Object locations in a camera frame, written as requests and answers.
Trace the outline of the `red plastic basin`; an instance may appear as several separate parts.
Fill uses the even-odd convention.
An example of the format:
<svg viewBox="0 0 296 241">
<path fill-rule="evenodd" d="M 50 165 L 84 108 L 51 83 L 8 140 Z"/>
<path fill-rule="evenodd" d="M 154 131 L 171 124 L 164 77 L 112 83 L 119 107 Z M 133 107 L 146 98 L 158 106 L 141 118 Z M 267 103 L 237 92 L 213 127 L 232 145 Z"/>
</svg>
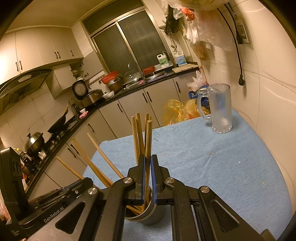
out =
<svg viewBox="0 0 296 241">
<path fill-rule="evenodd" d="M 100 81 L 101 81 L 103 84 L 107 84 L 107 83 L 109 83 L 110 81 L 117 79 L 117 77 L 118 77 L 118 71 L 114 71 L 114 72 L 111 72 L 111 73 L 109 73 L 108 75 L 102 77 L 102 78 L 100 79 Z"/>
</svg>

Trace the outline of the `rice cooker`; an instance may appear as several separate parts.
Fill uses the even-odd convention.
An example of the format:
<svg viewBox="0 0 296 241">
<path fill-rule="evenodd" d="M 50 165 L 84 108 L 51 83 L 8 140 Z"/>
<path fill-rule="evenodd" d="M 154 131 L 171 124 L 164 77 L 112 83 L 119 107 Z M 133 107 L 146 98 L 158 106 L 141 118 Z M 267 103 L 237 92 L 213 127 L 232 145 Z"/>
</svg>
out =
<svg viewBox="0 0 296 241">
<path fill-rule="evenodd" d="M 78 80 L 72 84 L 72 91 L 77 100 L 87 108 L 91 105 L 97 105 L 103 102 L 103 92 L 101 89 L 88 90 L 83 80 Z"/>
</svg>

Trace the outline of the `dark grey utensil holder cup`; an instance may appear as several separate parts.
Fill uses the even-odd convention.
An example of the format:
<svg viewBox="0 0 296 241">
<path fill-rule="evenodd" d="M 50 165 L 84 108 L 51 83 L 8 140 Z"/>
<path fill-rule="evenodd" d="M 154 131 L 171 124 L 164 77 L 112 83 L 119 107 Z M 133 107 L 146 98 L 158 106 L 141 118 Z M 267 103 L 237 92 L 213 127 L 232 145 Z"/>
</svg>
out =
<svg viewBox="0 0 296 241">
<path fill-rule="evenodd" d="M 150 202 L 143 213 L 139 215 L 132 214 L 130 209 L 126 209 L 125 220 L 130 222 L 138 222 L 143 225 L 155 225 L 162 221 L 166 214 L 165 206 L 159 206 L 154 203 L 153 191 L 150 188 Z"/>
</svg>

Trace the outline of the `kitchen faucet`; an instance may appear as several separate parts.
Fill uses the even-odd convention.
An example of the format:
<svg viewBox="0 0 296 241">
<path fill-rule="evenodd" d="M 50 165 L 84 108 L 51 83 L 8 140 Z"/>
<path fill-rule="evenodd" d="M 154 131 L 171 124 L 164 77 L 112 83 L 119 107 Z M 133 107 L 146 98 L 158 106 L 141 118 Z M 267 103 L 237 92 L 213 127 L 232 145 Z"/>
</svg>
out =
<svg viewBox="0 0 296 241">
<path fill-rule="evenodd" d="M 128 63 L 128 71 L 139 72 L 140 77 L 142 77 L 142 70 L 141 70 L 139 64 L 135 61 L 130 61 L 130 63 Z"/>
</svg>

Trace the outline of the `sliding kitchen window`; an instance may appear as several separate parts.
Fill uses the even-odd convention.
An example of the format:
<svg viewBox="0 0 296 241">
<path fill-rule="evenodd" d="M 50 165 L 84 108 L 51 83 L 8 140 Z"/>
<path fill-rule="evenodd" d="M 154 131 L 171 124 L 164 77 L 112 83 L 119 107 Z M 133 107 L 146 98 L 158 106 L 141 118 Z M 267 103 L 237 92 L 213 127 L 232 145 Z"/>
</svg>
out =
<svg viewBox="0 0 296 241">
<path fill-rule="evenodd" d="M 170 59 L 168 44 L 144 1 L 110 1 L 88 14 L 82 24 L 104 69 L 124 75 L 128 64 L 141 70 Z"/>
</svg>

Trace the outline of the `white plastic bag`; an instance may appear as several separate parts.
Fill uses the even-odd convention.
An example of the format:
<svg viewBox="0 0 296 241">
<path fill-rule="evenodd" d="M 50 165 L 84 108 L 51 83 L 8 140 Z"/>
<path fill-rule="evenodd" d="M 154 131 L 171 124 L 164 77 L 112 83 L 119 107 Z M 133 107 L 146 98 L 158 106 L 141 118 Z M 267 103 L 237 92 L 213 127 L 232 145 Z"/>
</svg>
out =
<svg viewBox="0 0 296 241">
<path fill-rule="evenodd" d="M 208 82 L 205 78 L 205 75 L 200 73 L 198 70 L 196 71 L 196 76 L 192 77 L 192 81 L 187 83 L 187 87 L 191 91 L 197 91 L 199 90 L 202 86 L 207 85 Z"/>
</svg>

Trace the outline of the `yellow plastic bag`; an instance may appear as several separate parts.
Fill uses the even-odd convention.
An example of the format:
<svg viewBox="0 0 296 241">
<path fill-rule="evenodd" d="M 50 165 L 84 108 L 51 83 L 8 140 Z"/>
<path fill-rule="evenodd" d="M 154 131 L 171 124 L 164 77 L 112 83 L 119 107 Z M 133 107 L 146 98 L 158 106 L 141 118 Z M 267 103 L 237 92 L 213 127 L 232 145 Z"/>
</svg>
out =
<svg viewBox="0 0 296 241">
<path fill-rule="evenodd" d="M 200 116 L 196 98 L 187 100 L 185 103 L 176 99 L 170 99 L 164 106 L 163 124 L 164 126 L 169 126 Z"/>
</svg>

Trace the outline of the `white detergent bottle blue label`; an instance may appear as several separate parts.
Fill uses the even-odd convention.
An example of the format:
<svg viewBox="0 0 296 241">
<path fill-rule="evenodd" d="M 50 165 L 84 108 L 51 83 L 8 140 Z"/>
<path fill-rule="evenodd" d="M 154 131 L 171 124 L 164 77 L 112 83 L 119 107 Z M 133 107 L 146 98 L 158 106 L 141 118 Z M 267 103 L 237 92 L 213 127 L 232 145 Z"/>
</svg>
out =
<svg viewBox="0 0 296 241">
<path fill-rule="evenodd" d="M 183 51 L 175 51 L 174 52 L 174 58 L 175 58 L 176 63 L 177 63 L 178 66 L 188 64 Z"/>
</svg>

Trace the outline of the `hanging plastic bags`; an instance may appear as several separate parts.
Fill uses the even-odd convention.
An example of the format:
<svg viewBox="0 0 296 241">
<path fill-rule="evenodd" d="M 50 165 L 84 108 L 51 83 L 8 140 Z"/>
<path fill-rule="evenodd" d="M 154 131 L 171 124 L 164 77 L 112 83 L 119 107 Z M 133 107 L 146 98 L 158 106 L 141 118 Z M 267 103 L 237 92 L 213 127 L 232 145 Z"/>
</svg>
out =
<svg viewBox="0 0 296 241">
<path fill-rule="evenodd" d="M 219 47 L 224 51 L 234 50 L 234 40 L 221 8 L 229 1 L 161 1 L 166 14 L 172 12 L 175 21 L 180 20 L 183 36 L 190 43 L 195 55 L 201 61 L 209 56 L 206 50 Z"/>
</svg>

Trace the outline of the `clear glass beer mug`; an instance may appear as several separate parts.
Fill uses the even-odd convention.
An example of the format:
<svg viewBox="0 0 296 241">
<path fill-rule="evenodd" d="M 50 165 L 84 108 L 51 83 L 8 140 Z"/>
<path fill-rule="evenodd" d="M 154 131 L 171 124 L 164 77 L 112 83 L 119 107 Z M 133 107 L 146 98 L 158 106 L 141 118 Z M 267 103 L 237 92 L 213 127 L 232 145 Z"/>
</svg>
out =
<svg viewBox="0 0 296 241">
<path fill-rule="evenodd" d="M 209 101 L 210 114 L 202 110 L 202 98 Z M 197 110 L 206 121 L 210 121 L 213 131 L 227 133 L 232 129 L 231 89 L 228 84 L 216 83 L 198 90 Z"/>
</svg>

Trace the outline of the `range hood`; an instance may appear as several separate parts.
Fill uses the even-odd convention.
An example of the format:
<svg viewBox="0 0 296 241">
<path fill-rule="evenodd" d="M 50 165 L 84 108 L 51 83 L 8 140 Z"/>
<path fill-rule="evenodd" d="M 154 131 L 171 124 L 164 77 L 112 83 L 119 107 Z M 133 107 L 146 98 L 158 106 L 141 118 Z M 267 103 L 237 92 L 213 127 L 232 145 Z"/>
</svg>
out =
<svg viewBox="0 0 296 241">
<path fill-rule="evenodd" d="M 32 70 L 1 84 L 1 114 L 20 100 L 39 90 L 52 70 Z"/>
</svg>

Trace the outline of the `blue towel table cloth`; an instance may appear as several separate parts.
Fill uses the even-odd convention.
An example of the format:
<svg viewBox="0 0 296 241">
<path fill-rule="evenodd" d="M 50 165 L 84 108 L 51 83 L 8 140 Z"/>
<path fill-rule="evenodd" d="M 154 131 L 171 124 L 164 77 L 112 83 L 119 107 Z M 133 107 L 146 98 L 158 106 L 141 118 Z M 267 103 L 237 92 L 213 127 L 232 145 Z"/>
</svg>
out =
<svg viewBox="0 0 296 241">
<path fill-rule="evenodd" d="M 211 188 L 257 232 L 279 238 L 292 204 L 275 159 L 253 128 L 232 113 L 232 130 L 216 133 L 203 118 L 152 131 L 152 153 L 173 178 Z"/>
</svg>

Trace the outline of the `white detergent bottle green label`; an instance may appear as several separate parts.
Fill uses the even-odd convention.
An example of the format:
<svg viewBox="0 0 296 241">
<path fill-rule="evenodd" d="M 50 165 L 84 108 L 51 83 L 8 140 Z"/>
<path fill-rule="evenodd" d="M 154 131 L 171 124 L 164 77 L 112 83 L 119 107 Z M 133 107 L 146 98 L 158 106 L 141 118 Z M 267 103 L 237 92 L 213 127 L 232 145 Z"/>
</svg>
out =
<svg viewBox="0 0 296 241">
<path fill-rule="evenodd" d="M 163 51 L 161 54 L 157 55 L 157 59 L 159 61 L 159 64 L 161 68 L 169 67 L 170 66 L 170 61 L 167 58 L 166 53 Z"/>
</svg>

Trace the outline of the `blue plastic bag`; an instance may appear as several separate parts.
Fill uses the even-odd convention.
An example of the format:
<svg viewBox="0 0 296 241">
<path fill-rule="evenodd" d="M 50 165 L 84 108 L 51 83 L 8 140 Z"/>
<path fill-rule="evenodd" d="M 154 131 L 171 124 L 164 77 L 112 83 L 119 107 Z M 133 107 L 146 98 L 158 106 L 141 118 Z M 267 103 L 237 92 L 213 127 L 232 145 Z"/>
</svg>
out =
<svg viewBox="0 0 296 241">
<path fill-rule="evenodd" d="M 206 87 L 204 88 L 201 88 L 197 91 L 189 91 L 188 95 L 189 95 L 189 99 L 195 99 L 195 98 L 198 98 L 198 95 L 199 95 L 199 92 L 202 91 L 202 90 L 207 90 Z M 207 108 L 207 109 L 210 109 L 209 108 L 209 100 L 208 100 L 208 97 L 202 97 L 201 98 L 201 106 Z"/>
</svg>

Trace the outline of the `glass pot lid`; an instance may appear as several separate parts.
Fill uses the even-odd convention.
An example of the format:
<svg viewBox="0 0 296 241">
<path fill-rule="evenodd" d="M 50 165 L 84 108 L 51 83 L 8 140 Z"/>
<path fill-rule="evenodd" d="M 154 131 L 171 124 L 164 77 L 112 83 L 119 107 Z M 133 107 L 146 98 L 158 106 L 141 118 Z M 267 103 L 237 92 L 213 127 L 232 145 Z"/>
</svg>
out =
<svg viewBox="0 0 296 241">
<path fill-rule="evenodd" d="M 140 79 L 140 73 L 134 71 L 128 71 L 125 73 L 123 77 L 124 84 L 133 84 L 136 83 Z"/>
</svg>

